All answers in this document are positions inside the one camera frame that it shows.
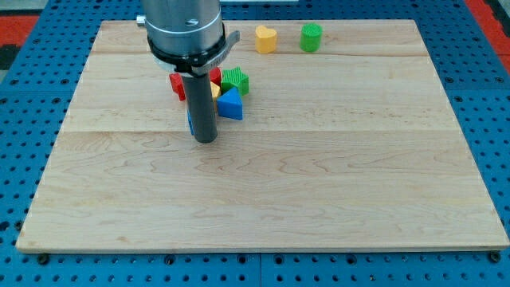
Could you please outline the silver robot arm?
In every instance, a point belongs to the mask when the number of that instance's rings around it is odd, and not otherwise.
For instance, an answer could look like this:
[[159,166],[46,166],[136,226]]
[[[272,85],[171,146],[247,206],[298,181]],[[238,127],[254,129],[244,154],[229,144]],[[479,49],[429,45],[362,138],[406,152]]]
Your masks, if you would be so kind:
[[201,77],[218,67],[241,38],[226,32],[219,0],[142,0],[147,41],[168,71]]

